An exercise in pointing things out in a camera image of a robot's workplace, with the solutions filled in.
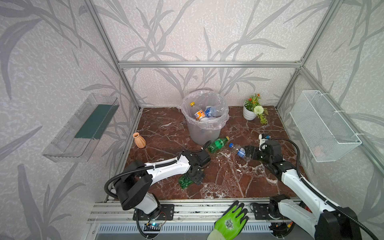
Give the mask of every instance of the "orange vase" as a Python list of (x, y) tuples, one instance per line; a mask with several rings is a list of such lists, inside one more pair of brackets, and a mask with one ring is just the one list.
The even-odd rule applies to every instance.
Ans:
[(145, 142), (144, 138), (142, 136), (140, 136), (140, 134), (138, 132), (135, 132), (133, 134), (133, 137), (135, 139), (136, 146), (138, 146), (139, 148), (144, 148), (145, 145), (147, 144)]

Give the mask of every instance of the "orange bottle label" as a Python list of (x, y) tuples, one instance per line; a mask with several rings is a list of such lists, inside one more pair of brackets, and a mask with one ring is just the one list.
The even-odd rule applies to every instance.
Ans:
[(203, 110), (200, 110), (197, 113), (195, 113), (195, 118), (196, 118), (197, 121), (199, 121), (203, 117), (205, 117), (205, 113), (203, 112)]

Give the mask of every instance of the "gray floor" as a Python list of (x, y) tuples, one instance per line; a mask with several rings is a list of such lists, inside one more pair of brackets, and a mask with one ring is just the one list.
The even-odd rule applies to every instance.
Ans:
[[(167, 233), (159, 234), (155, 239), (156, 240), (205, 240), (208, 237), (208, 233)], [(124, 234), (124, 233), (115, 233), (115, 234), (98, 234), (95, 240), (127, 240), (127, 239), (138, 239), (144, 240), (140, 234)], [(235, 240), (273, 240), (276, 237), (272, 236), (269, 233), (240, 233)], [(290, 234), (284, 237), (285, 240), (312, 240), (313, 238), (306, 233), (298, 225), (292, 230)]]

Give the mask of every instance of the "crushed green bottle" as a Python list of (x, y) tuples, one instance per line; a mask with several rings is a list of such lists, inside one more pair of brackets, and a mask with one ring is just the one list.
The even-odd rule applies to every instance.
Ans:
[(179, 184), (180, 184), (182, 189), (186, 189), (192, 183), (193, 183), (193, 181), (191, 181), (189, 179), (189, 177), (187, 177), (185, 175), (181, 176), (181, 178), (179, 179)]
[(229, 137), (222, 137), (216, 139), (213, 143), (208, 146), (208, 151), (210, 153), (215, 153), (217, 150), (222, 149), (224, 145), (229, 141)]

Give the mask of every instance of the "wallpaper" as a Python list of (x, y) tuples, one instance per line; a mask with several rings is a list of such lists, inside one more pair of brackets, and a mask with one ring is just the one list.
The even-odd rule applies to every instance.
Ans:
[[(81, 1), (0, 1), (0, 239), (79, 239), (137, 114)], [(86, 163), (43, 149), (90, 93), (120, 107)]]
[[(384, 1), (344, 1), (310, 59), (313, 76), (383, 152), (382, 106)], [(377, 236), (384, 235), (384, 178), (357, 147), (335, 162), (316, 162), (289, 115), (302, 90), (303, 77), (279, 109), (287, 133), (300, 147), (311, 182), (331, 200), (349, 206)], [(363, 239), (370, 237), (362, 231)]]
[(342, 4), (306, 64), (384, 154), (384, 2)]
[[(120, 61), (297, 61), (331, 3), (94, 2)], [(242, 105), (254, 92), (264, 93), (264, 100), (275, 99), (290, 78), (288, 71), (293, 72), (266, 68), (125, 69), (142, 106), (176, 106), (188, 92), (204, 87), (225, 96), (231, 106)], [(269, 80), (261, 83), (261, 78)]]

